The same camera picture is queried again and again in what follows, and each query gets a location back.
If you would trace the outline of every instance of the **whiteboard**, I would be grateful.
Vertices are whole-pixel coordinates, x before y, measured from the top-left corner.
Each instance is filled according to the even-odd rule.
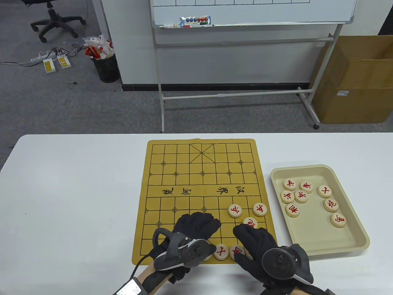
[[[351,23],[357,0],[150,0],[152,22],[211,15],[213,25]]]

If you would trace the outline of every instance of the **yellow power adapter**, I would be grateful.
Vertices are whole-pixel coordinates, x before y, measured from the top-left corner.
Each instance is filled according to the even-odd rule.
[[[42,62],[44,63],[45,71],[47,74],[56,71],[55,65],[54,65],[53,60],[51,58],[44,59]]]
[[[60,65],[62,68],[69,68],[71,67],[71,63],[68,60],[68,58],[65,55],[59,55],[57,57],[57,60],[59,61]]]

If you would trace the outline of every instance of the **metal frame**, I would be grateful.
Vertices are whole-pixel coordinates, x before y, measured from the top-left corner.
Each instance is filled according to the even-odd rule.
[[[150,13],[150,17],[151,17],[152,24],[154,24],[153,19],[152,19],[152,13]],[[225,98],[225,97],[233,97],[233,96],[271,95],[271,94],[298,94],[300,96],[301,100],[303,101],[307,111],[309,112],[312,120],[314,121],[314,129],[319,129],[320,121],[319,121],[318,116],[315,113],[315,111],[311,105],[311,102],[312,102],[312,99],[314,98],[314,95],[315,95],[315,92],[318,88],[318,85],[321,82],[323,73],[326,69],[327,63],[329,62],[330,56],[332,55],[334,46],[337,43],[338,36],[340,35],[342,27],[343,27],[343,23],[337,24],[337,27],[336,27],[336,30],[335,30],[333,36],[330,35],[328,38],[282,39],[282,40],[239,41],[239,42],[224,41],[224,42],[192,43],[192,44],[176,44],[176,43],[157,44],[156,29],[152,25],[151,32],[152,32],[153,46],[154,46],[154,59],[155,59],[156,71],[157,71],[158,93],[160,96],[160,106],[161,106],[161,133],[165,132],[164,102],[166,100],[180,100],[180,99],[192,99],[192,98]],[[320,42],[329,42],[330,44],[327,49],[326,55],[322,61],[321,67],[318,71],[318,74],[315,78],[314,85],[312,86],[311,89],[301,89],[299,87],[297,90],[219,93],[219,94],[207,94],[207,95],[169,96],[169,97],[165,97],[162,93],[160,61],[159,61],[158,54],[157,54],[159,48],[252,46],[252,45],[261,45],[261,44],[320,43]]]

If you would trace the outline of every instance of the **white table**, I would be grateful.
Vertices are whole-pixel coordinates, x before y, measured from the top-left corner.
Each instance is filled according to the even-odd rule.
[[[314,284],[338,295],[393,293],[393,238],[388,233],[393,194],[384,185],[393,178],[393,134],[307,133],[22,137],[0,172],[0,294],[113,294],[134,268],[146,144],[190,138],[256,140],[279,245],[290,239],[270,172],[308,164],[332,167],[371,246],[361,256],[312,261]],[[238,265],[201,265],[158,294],[260,291],[261,283]]]

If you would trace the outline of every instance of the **tray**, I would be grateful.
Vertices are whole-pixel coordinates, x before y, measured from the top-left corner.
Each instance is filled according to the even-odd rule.
[[[370,238],[332,168],[326,165],[277,168],[270,176],[292,242],[299,244],[308,256],[362,251],[370,246]],[[300,209],[300,215],[295,218],[286,214],[286,204],[280,198],[281,192],[285,190],[282,183],[286,178],[292,178],[298,184],[308,180],[314,185],[314,191],[309,194],[306,203],[294,201]],[[325,199],[317,193],[318,187],[323,184],[332,189],[332,198],[340,206],[337,212],[347,218],[344,228],[335,227],[329,220],[332,213],[325,210]]]

